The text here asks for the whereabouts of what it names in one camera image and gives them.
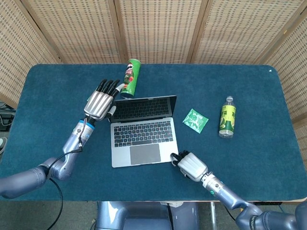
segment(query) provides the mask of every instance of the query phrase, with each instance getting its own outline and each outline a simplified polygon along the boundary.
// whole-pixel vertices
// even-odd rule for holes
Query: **laptop trackpad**
[[[131,146],[130,160],[131,164],[160,162],[159,144]]]

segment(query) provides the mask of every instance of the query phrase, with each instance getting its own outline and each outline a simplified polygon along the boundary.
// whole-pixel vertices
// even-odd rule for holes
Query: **green snack packet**
[[[201,133],[209,119],[191,109],[189,114],[184,118],[183,123],[194,129],[196,132]]]

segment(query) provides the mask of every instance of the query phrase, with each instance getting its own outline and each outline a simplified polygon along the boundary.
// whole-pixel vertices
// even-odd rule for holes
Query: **woven panel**
[[[0,1],[0,93],[18,104],[25,77],[37,63],[56,63],[12,0]]]
[[[301,150],[304,165],[307,170],[307,125],[297,128],[295,130],[295,134]]]
[[[307,18],[266,61],[279,73],[292,118],[307,113]]]
[[[120,63],[106,0],[32,0],[28,4],[66,62]]]
[[[195,63],[253,63],[301,0],[214,0]]]
[[[201,0],[121,0],[130,58],[142,63],[185,63]]]

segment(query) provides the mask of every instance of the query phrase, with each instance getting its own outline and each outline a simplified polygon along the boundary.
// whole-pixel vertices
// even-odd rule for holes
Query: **laptop screen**
[[[173,116],[176,96],[149,97],[114,101],[116,111],[111,123]]]

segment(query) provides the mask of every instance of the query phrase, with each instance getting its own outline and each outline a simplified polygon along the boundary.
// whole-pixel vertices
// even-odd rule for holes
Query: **yellow bottle label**
[[[234,131],[235,128],[236,108],[232,105],[222,107],[220,130]]]

